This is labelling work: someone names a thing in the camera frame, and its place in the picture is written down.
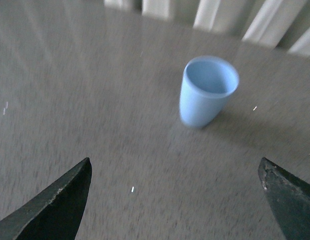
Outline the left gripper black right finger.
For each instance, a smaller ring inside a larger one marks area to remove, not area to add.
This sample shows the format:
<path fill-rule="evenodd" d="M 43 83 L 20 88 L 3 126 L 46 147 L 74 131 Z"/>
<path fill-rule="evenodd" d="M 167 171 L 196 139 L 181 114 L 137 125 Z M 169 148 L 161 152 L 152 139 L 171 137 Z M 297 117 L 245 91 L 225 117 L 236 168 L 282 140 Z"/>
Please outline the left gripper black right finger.
<path fill-rule="evenodd" d="M 310 240 L 310 184 L 263 157 L 258 176 L 287 240 Z"/>

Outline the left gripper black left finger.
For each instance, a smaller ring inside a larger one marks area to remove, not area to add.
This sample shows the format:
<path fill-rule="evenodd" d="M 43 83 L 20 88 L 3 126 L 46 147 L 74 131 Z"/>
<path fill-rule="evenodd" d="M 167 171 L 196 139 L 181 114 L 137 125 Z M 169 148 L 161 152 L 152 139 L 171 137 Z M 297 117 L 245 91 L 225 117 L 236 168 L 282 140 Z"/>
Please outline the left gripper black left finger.
<path fill-rule="evenodd" d="M 0 221 L 0 240 L 73 240 L 92 178 L 87 157 Z"/>

